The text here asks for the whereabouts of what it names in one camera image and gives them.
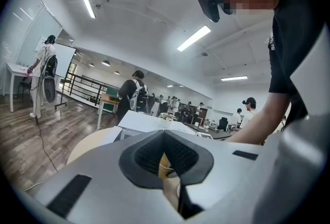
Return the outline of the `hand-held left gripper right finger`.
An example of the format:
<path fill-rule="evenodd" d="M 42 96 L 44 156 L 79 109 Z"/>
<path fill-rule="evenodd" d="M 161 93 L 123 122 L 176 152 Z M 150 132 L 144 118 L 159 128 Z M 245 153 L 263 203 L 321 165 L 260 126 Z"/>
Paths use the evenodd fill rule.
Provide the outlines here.
<path fill-rule="evenodd" d="M 308 116 L 264 146 L 232 144 L 203 183 L 164 181 L 190 224 L 327 223 L 327 115 Z"/>

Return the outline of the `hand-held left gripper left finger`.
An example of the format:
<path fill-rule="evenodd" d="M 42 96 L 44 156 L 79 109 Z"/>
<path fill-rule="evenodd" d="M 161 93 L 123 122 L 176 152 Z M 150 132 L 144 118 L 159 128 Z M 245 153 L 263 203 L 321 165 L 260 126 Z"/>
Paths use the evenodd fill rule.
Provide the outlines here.
<path fill-rule="evenodd" d="M 180 224 L 183 217 L 161 189 L 140 188 L 119 166 L 122 152 L 161 132 L 142 133 L 94 148 L 63 167 L 24 205 L 41 223 Z"/>

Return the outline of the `person's right forearm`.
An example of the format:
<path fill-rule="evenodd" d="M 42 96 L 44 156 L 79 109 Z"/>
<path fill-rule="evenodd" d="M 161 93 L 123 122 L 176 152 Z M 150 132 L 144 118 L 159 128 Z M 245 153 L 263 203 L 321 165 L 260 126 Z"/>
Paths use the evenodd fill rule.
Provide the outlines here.
<path fill-rule="evenodd" d="M 245 127 L 226 141 L 255 145 L 264 142 L 280 124 L 289 103 L 288 94 L 269 93 L 262 110 Z"/>

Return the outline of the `dark table with white legs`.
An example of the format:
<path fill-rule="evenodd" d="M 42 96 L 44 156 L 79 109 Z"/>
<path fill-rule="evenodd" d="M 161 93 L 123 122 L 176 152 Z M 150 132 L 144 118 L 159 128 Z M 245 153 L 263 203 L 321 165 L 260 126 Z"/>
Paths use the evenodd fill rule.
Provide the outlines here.
<path fill-rule="evenodd" d="M 208 129 L 202 129 L 199 126 L 195 126 L 192 124 L 186 124 L 187 127 L 192 129 L 197 133 L 198 136 L 204 137 L 204 138 L 209 138 L 209 139 L 214 139 L 214 140 L 226 140 L 231 137 L 231 134 L 225 131 L 218 131 L 214 130 L 212 127 Z"/>

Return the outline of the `small desk with green panel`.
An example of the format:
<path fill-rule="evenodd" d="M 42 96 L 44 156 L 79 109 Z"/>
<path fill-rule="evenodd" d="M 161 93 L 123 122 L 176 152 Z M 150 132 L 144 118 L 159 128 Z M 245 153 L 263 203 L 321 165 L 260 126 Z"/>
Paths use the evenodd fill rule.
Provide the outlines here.
<path fill-rule="evenodd" d="M 101 126 L 101 119 L 103 111 L 109 111 L 112 114 L 115 114 L 117 112 L 118 104 L 119 104 L 120 98 L 115 95 L 110 95 L 107 93 L 103 93 L 100 99 L 100 105 L 97 110 L 97 127 L 96 129 L 99 130 Z"/>

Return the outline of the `small potted plant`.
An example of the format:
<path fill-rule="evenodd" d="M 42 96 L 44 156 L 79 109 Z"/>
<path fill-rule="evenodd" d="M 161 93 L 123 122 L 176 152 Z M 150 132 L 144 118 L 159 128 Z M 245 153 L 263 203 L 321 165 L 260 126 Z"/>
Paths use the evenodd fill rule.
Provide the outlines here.
<path fill-rule="evenodd" d="M 172 121 L 174 121 L 174 116 L 168 113 L 161 113 L 158 118 L 164 124 L 170 124 Z"/>

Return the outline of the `long ceiling light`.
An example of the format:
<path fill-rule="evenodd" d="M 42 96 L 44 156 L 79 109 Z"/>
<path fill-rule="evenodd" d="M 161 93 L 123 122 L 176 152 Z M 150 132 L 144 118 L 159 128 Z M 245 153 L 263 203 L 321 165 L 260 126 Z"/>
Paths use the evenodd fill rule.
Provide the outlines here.
<path fill-rule="evenodd" d="M 93 8 L 92 8 L 92 6 L 91 6 L 90 1 L 89 1 L 89 0 L 83 0 L 83 2 L 84 2 L 84 4 L 85 4 L 85 7 L 86 7 L 86 9 L 87 9 L 87 11 L 88 11 L 89 16 L 90 16 L 91 18 L 95 19 L 95 18 L 96 18 L 96 15 L 95 15 L 95 13 L 94 13 L 94 11 L 93 11 Z"/>
<path fill-rule="evenodd" d="M 248 77 L 245 76 L 236 76 L 236 77 L 226 77 L 226 78 L 222 78 L 221 81 L 223 82 L 227 82 L 227 81 L 239 81 L 239 80 L 245 80 L 248 79 Z"/>
<path fill-rule="evenodd" d="M 211 29 L 208 26 L 203 26 L 201 29 L 199 29 L 197 32 L 195 32 L 193 35 L 191 35 L 186 41 L 184 41 L 177 50 L 182 52 L 186 48 L 190 47 L 192 44 L 203 38 L 205 35 L 209 34 L 211 32 Z"/>

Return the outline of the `black metal railing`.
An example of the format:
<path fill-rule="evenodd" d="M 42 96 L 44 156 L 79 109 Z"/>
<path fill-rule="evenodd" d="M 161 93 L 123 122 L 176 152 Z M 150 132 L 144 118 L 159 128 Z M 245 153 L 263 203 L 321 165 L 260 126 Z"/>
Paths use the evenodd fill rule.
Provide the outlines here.
<path fill-rule="evenodd" d="M 113 105 L 113 108 L 117 107 L 119 103 L 117 97 L 119 88 L 84 75 L 68 73 L 66 78 L 61 78 L 59 90 L 63 91 L 64 95 L 93 107 L 100 106 L 103 94 L 109 95 L 109 104 Z"/>

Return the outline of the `whiteboard on stand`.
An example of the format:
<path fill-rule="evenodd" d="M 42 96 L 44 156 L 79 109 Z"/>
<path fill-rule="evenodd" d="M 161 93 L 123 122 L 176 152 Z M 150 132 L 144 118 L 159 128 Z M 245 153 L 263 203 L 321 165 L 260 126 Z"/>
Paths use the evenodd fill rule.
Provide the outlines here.
<path fill-rule="evenodd" d="M 59 43 L 55 43 L 54 48 L 56 50 L 56 57 L 58 61 L 56 75 L 59 77 L 59 80 L 63 80 L 60 103 L 54 106 L 54 109 L 57 110 L 57 108 L 62 105 L 67 106 L 67 102 L 63 101 L 63 91 L 65 83 L 67 82 L 67 74 L 70 69 L 71 61 L 76 52 L 76 48 Z"/>

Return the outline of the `white desk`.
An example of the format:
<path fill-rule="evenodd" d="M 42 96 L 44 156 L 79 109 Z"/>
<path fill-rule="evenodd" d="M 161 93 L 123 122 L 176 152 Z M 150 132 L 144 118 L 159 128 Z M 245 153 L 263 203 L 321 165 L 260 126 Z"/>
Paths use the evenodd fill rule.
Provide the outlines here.
<path fill-rule="evenodd" d="M 14 112 L 13 109 L 13 89 L 14 89 L 14 79 L 15 77 L 32 77 L 32 73 L 28 74 L 27 67 L 17 65 L 14 63 L 6 63 L 7 71 L 10 73 L 10 83 L 9 83 L 9 102 L 10 102 L 10 112 Z"/>

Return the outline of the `person's black shirt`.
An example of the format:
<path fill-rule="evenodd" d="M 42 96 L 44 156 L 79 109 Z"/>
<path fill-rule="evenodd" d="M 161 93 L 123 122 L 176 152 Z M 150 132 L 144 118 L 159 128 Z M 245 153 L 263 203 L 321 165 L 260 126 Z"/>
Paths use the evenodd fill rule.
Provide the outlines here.
<path fill-rule="evenodd" d="M 279 0 L 274 9 L 272 40 L 268 49 L 271 65 L 270 93 L 289 95 L 291 110 L 286 123 L 307 115 L 300 94 L 290 79 L 330 21 L 325 0 Z"/>

